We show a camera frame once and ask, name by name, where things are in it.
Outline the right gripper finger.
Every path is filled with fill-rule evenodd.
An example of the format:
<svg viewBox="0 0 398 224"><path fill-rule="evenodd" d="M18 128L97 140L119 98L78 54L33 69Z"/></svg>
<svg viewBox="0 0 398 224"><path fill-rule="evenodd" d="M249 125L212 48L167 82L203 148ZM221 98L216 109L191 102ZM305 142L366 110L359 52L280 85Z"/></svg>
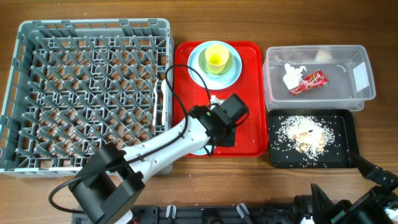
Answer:
<svg viewBox="0 0 398 224"><path fill-rule="evenodd" d="M329 212L334 207L334 203L317 184L311 184L311 191L313 221L315 223L330 223Z"/></svg>
<svg viewBox="0 0 398 224"><path fill-rule="evenodd" d="M371 180L387 190L395 190L397 188L397 176L394 173L367 161L354 151L349 151L349 156L365 179Z"/></svg>

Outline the light blue bowl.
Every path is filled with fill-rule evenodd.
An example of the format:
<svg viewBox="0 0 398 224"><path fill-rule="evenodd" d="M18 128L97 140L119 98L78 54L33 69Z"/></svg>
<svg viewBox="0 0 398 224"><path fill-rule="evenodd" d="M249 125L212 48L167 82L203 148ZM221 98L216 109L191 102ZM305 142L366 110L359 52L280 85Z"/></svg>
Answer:
<svg viewBox="0 0 398 224"><path fill-rule="evenodd" d="M192 154L195 155L195 156L205 156L205 155L208 154L208 150L206 149L206 147L203 147L203 148L200 149L200 150L197 150L197 151L195 151L195 152L192 152Z"/></svg>

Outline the light blue plate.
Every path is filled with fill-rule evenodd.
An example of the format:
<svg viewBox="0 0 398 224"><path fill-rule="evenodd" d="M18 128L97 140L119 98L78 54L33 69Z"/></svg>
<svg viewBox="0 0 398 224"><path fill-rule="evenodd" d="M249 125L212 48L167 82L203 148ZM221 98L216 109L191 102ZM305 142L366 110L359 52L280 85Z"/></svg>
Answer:
<svg viewBox="0 0 398 224"><path fill-rule="evenodd" d="M224 45L229 50L229 52L233 54L234 58L233 67L226 75L222 77L210 77L206 75L201 70L198 64L198 57L200 52L203 49L206 49L207 47L213 44ZM227 44L226 42L221 42L216 40L204 42L195 47L188 57L187 65L189 67L192 67L195 71L198 72L197 75L193 70L188 69L188 73L191 76L192 80L201 87L205 87L204 86L205 83L209 90L222 90L231 86L239 78L243 69L242 59L238 51L231 45Z"/></svg>

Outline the yellow plastic cup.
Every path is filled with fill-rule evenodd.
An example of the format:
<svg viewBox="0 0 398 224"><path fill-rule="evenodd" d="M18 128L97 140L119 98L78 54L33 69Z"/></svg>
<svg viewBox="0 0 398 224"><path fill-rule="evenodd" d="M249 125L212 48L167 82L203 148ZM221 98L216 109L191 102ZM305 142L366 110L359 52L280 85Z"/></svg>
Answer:
<svg viewBox="0 0 398 224"><path fill-rule="evenodd" d="M205 59L207 69L212 74L219 74L229 60L229 50L224 45L213 44L206 48Z"/></svg>

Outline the white plastic fork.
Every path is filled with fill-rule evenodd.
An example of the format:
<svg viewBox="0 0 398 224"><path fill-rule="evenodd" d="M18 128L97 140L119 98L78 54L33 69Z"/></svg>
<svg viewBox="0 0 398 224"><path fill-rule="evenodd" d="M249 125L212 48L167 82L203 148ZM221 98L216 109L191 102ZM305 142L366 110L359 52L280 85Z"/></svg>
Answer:
<svg viewBox="0 0 398 224"><path fill-rule="evenodd" d="M154 106L153 106L153 118L152 118L152 126L156 127L157 124L157 105L159 100L159 91L157 89L157 83L154 85Z"/></svg>

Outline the rice and nut leftovers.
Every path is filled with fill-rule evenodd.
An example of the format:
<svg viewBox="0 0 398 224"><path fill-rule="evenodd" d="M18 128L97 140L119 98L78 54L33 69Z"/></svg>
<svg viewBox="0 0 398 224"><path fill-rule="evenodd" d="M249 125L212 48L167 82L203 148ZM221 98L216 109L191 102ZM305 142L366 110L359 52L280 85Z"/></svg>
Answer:
<svg viewBox="0 0 398 224"><path fill-rule="evenodd" d="M326 147L335 143L335 131L323 118L315 116L278 116L272 124L270 134L275 134L270 151L278 155L277 164L288 159L283 167L300 168L316 165L320 156L327 152Z"/></svg>

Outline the white tissue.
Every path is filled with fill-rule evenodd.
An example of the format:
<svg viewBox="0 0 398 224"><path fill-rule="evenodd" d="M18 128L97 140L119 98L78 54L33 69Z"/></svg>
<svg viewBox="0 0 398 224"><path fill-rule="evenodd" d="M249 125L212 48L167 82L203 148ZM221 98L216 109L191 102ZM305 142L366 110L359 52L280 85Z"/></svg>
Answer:
<svg viewBox="0 0 398 224"><path fill-rule="evenodd" d="M306 66L300 66L299 68L294 68L290 64L286 63L284 65L285 75L283 76L283 82L289 90L293 90L298 87L302 81L302 71L307 70Z"/></svg>

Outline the red snack wrapper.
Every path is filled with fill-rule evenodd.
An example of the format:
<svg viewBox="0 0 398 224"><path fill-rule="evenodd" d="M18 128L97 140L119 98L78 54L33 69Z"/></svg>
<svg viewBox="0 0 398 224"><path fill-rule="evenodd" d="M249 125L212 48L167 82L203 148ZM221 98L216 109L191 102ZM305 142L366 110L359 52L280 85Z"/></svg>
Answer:
<svg viewBox="0 0 398 224"><path fill-rule="evenodd" d="M309 89L324 86L327 83L328 79L325 74L321 70L317 70L311 75L306 76L302 81L300 81L298 86L290 90L289 93L295 96Z"/></svg>

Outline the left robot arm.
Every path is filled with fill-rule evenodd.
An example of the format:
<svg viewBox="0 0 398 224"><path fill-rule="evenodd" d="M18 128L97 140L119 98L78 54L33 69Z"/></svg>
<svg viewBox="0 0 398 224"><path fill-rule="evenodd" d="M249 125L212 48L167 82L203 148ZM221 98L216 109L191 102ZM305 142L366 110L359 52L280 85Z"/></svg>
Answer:
<svg viewBox="0 0 398 224"><path fill-rule="evenodd" d="M68 188L92 223L116 223L130 214L153 175L207 145L230 147L237 122L248 111L236 94L213 108L194 106L178 125L142 144L121 150L104 145Z"/></svg>

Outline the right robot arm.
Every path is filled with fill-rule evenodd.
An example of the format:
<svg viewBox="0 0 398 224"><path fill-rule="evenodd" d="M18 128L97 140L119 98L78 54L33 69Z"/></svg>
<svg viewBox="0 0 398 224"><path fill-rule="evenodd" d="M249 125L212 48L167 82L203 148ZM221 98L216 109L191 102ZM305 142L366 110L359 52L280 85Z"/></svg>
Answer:
<svg viewBox="0 0 398 224"><path fill-rule="evenodd" d="M397 176L356 152L350 151L349 156L361 175L376 185L354 203L333 203L317 184L312 184L311 195L294 197L289 210L292 223L392 223L385 209L397 205Z"/></svg>

